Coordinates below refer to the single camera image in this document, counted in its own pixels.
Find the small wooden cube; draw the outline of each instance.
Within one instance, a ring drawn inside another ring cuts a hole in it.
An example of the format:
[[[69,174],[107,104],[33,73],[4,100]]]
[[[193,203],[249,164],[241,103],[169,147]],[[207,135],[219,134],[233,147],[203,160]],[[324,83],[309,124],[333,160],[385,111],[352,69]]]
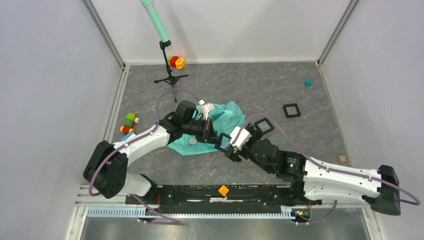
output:
[[[337,157],[337,162],[339,164],[345,164],[347,162],[346,157],[344,155],[338,156]]]

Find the green block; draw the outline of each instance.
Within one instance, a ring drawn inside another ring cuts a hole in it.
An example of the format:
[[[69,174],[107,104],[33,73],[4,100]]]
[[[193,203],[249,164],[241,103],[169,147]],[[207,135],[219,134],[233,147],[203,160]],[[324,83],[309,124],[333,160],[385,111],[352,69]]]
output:
[[[131,126],[131,124],[133,124],[133,120],[126,118],[125,121],[123,122],[123,124],[127,125],[127,126]]]

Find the red toy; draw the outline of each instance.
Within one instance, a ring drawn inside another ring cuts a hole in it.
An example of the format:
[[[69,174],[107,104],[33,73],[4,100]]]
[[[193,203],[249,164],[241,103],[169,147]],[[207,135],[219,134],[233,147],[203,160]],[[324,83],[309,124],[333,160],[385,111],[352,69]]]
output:
[[[169,60],[169,64],[171,65],[171,67],[173,67],[173,68],[175,68],[175,67],[176,67],[175,62],[176,62],[179,58],[180,58],[179,56],[173,56],[173,57],[171,58],[171,60]]]

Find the black square ring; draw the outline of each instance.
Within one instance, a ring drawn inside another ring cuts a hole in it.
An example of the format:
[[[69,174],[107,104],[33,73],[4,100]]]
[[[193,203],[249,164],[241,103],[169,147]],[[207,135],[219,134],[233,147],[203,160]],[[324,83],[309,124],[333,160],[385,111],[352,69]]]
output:
[[[289,112],[287,112],[287,108],[290,108],[290,107],[296,108],[296,114],[291,114],[290,115]],[[301,111],[300,111],[299,106],[298,106],[297,103],[284,104],[282,106],[282,109],[284,110],[285,117],[288,118],[288,119],[289,118],[295,118],[295,117],[300,117],[301,116]]]

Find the teal towel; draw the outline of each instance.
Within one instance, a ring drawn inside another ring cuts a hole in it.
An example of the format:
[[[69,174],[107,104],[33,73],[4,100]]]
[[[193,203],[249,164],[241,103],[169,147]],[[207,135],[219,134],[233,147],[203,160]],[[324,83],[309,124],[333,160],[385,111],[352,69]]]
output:
[[[230,135],[235,127],[241,127],[243,125],[246,118],[240,107],[233,101],[230,101],[228,104],[215,104],[215,109],[209,113],[209,116],[213,120],[213,129],[215,129],[215,131],[218,133],[218,136],[221,133]],[[190,144],[189,139],[191,138],[194,138],[194,136],[183,134],[180,139],[177,139],[171,144],[168,144],[168,147],[177,151],[183,156],[205,154],[217,151],[215,146],[212,144],[202,142],[193,144],[192,141],[194,139],[190,140],[192,143]],[[225,148],[228,145],[228,142],[225,142],[226,143],[222,143],[221,147]]]

